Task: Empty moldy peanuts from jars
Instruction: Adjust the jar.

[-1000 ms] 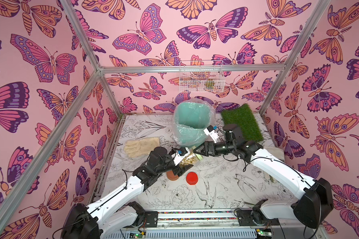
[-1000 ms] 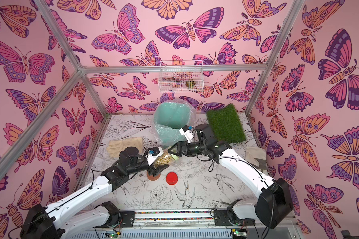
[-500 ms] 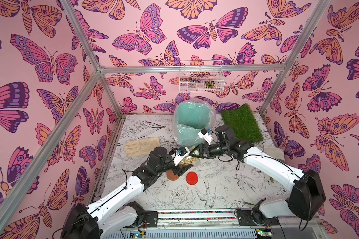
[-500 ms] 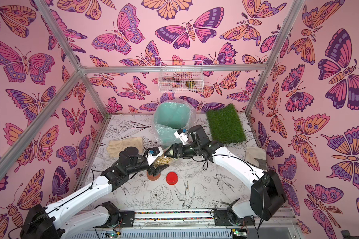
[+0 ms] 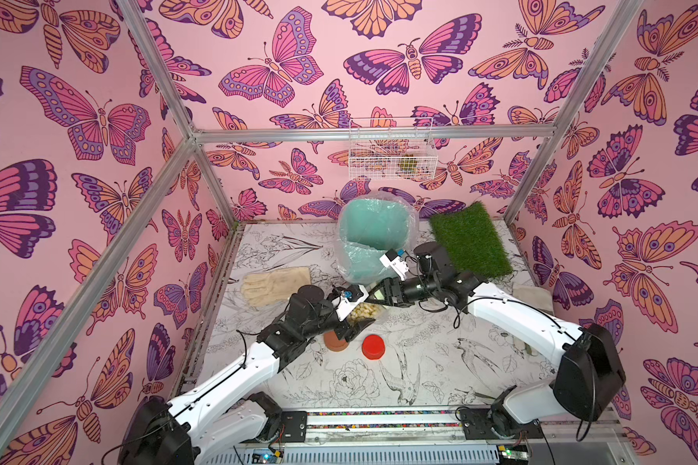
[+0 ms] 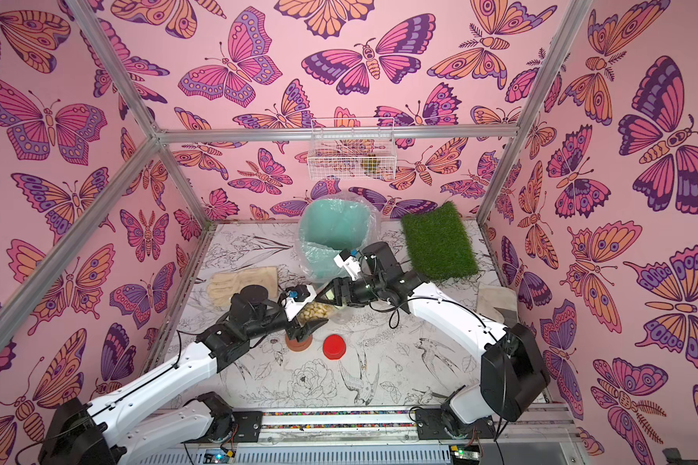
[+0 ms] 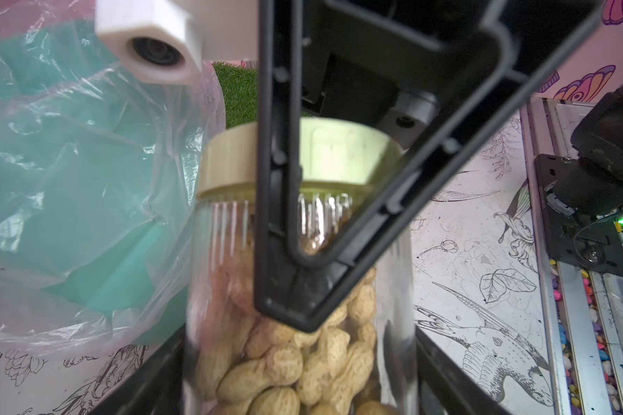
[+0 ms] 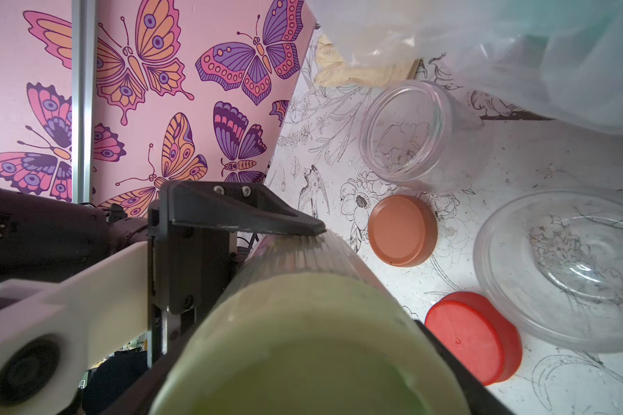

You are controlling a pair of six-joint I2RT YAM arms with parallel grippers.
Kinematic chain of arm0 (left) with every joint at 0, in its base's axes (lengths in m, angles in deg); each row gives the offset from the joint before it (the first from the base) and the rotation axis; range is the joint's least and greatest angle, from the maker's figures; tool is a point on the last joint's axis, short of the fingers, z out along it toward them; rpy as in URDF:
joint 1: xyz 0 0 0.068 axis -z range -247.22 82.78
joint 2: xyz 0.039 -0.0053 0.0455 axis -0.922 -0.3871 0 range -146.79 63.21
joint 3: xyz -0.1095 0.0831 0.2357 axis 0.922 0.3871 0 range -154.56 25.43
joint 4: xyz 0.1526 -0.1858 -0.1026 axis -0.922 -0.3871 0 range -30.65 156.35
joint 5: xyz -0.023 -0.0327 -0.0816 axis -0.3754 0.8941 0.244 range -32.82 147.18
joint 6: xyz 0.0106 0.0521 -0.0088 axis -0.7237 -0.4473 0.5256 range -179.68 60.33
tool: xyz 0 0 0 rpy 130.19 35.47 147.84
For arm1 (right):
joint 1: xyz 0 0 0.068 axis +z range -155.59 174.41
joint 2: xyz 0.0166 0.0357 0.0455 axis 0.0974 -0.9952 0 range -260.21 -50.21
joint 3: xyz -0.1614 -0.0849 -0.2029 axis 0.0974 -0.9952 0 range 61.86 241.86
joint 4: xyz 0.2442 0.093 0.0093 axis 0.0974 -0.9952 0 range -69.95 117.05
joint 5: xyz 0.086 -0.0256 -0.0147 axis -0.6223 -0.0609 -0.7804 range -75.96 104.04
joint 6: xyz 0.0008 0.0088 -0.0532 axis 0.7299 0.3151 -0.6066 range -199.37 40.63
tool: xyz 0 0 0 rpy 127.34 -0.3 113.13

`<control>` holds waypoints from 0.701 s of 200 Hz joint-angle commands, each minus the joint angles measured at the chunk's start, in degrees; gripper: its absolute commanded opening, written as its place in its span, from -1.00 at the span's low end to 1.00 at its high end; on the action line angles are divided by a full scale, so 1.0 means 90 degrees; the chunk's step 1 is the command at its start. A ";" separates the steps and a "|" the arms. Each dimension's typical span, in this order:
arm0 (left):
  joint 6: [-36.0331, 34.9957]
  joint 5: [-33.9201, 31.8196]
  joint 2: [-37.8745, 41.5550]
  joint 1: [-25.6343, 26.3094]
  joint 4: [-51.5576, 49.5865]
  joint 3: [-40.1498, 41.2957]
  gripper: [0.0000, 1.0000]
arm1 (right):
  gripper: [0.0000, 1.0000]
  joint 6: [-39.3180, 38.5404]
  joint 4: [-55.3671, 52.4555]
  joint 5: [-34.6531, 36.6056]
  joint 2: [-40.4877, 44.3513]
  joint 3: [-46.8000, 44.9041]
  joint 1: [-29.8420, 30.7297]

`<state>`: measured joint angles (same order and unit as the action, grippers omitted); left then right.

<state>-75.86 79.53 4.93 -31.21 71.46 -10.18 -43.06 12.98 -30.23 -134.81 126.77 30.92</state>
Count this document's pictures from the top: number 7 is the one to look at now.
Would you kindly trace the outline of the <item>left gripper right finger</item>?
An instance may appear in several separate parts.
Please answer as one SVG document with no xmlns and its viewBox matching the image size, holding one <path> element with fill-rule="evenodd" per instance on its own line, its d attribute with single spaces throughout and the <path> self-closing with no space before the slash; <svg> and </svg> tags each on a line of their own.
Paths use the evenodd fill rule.
<svg viewBox="0 0 623 415">
<path fill-rule="evenodd" d="M 415 329 L 420 414 L 507 415 L 421 329 Z"/>
</svg>

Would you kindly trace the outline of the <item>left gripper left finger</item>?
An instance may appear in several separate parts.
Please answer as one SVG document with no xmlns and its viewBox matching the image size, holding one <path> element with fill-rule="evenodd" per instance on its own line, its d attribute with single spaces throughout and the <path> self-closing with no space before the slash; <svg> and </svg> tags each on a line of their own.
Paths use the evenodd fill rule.
<svg viewBox="0 0 623 415">
<path fill-rule="evenodd" d="M 91 415 L 183 412 L 185 327 L 180 327 L 144 364 L 96 406 Z"/>
</svg>

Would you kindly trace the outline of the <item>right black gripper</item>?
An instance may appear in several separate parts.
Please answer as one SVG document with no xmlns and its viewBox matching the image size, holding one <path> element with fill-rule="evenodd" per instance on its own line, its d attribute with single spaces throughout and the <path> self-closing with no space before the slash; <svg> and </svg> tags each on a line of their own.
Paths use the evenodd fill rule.
<svg viewBox="0 0 623 415">
<path fill-rule="evenodd" d="M 599 1 L 262 1 L 254 306 L 316 330 L 599 24 Z M 370 186 L 303 183 L 300 120 L 406 150 Z"/>
</svg>

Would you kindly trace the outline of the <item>green lid peanut jar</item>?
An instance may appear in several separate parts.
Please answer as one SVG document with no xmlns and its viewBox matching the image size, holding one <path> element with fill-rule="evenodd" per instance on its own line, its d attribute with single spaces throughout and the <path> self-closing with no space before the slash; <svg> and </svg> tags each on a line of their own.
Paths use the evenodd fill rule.
<svg viewBox="0 0 623 415">
<path fill-rule="evenodd" d="M 409 232 L 312 332 L 254 306 L 254 191 L 206 191 L 193 219 L 185 414 L 415 414 Z"/>
</svg>

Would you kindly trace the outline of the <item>light green jar lid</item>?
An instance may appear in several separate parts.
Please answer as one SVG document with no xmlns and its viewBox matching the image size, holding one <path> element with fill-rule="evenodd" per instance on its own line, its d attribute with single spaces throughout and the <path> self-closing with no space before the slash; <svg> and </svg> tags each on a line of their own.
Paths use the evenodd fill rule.
<svg viewBox="0 0 623 415">
<path fill-rule="evenodd" d="M 202 152 L 197 196 L 254 185 L 256 122 L 212 138 Z M 300 120 L 299 162 L 303 183 L 370 186 L 400 159 L 403 149 L 382 131 L 337 119 Z"/>
</svg>

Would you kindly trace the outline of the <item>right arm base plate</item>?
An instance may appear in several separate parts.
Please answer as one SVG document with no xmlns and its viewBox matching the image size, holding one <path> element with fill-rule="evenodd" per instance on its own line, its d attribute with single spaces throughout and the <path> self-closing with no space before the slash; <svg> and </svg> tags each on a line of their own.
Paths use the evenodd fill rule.
<svg viewBox="0 0 623 415">
<path fill-rule="evenodd" d="M 623 188 L 590 163 L 541 154 L 534 168 L 543 238 L 552 259 L 623 277 L 623 244 L 614 220 L 600 215 L 622 200 Z"/>
</svg>

